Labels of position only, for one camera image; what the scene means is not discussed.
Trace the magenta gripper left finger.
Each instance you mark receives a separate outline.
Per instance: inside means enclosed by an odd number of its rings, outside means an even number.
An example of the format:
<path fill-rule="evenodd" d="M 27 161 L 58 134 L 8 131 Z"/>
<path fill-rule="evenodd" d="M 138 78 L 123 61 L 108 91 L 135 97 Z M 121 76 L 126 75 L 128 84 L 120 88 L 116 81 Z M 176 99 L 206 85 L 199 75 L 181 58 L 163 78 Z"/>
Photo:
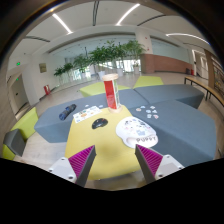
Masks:
<path fill-rule="evenodd" d="M 61 157 L 48 171 L 78 186 L 84 187 L 95 157 L 95 146 L 90 146 L 69 158 Z"/>

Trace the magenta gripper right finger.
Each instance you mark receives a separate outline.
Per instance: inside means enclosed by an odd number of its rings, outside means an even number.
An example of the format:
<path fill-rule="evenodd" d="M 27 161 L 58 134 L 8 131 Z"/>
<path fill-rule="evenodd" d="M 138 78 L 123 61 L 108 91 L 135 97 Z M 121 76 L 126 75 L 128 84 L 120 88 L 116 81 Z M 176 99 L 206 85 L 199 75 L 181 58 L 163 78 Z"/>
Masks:
<path fill-rule="evenodd" d="M 136 146 L 135 155 L 147 184 L 184 168 L 184 166 L 171 155 L 162 155 L 153 149 L 148 149 L 141 145 Z"/>

